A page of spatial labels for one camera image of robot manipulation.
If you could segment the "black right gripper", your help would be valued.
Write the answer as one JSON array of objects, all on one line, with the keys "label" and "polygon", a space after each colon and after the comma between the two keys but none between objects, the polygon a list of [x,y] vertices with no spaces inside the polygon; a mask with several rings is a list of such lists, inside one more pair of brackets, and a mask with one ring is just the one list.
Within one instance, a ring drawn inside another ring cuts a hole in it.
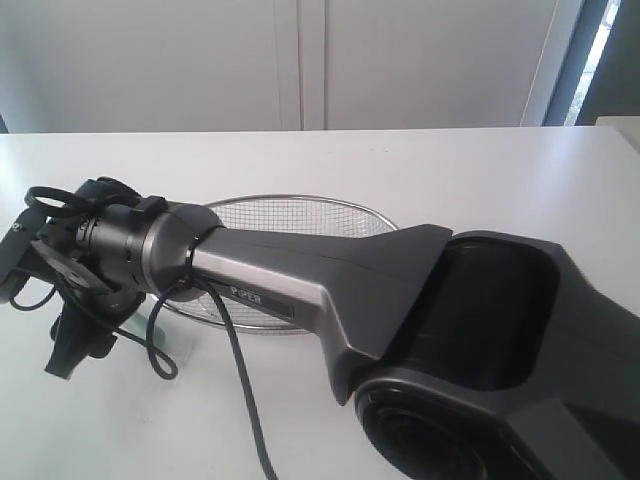
[{"label": "black right gripper", "polygon": [[145,294],[106,277],[89,237],[109,209],[127,213],[140,201],[131,187],[109,177],[85,181],[75,192],[53,187],[29,189],[29,207],[48,220],[31,248],[55,273],[54,286],[63,300],[45,371],[69,380],[87,358],[106,357],[118,334],[139,344],[121,325],[145,300]]}]

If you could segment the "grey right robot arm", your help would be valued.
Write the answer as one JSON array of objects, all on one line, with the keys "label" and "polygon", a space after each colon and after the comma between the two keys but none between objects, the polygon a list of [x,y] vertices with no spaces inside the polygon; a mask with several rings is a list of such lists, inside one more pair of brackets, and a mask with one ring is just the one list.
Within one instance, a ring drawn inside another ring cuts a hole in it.
[{"label": "grey right robot arm", "polygon": [[104,177],[25,201],[48,218],[35,249],[82,299],[207,296],[316,335],[336,401],[409,478],[639,475],[639,319],[559,244],[238,230]]}]

